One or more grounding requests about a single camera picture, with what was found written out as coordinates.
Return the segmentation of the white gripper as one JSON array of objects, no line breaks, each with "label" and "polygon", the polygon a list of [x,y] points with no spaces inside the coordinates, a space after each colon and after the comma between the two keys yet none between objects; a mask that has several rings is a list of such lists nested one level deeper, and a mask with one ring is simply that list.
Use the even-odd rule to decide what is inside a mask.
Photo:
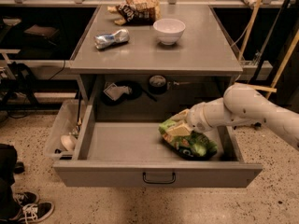
[{"label": "white gripper", "polygon": [[172,136],[188,136],[194,130],[197,133],[204,133],[213,129],[205,115],[208,103],[194,105],[190,109],[184,109],[171,117],[167,122],[166,132]]}]

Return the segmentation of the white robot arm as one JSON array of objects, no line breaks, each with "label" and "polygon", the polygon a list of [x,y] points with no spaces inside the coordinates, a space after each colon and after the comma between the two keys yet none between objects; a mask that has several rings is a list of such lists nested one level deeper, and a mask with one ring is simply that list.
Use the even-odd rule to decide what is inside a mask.
[{"label": "white robot arm", "polygon": [[170,118],[175,124],[166,129],[173,136],[204,133],[219,126],[260,122],[299,150],[299,114],[268,101],[250,85],[235,83],[222,98],[202,102]]}]

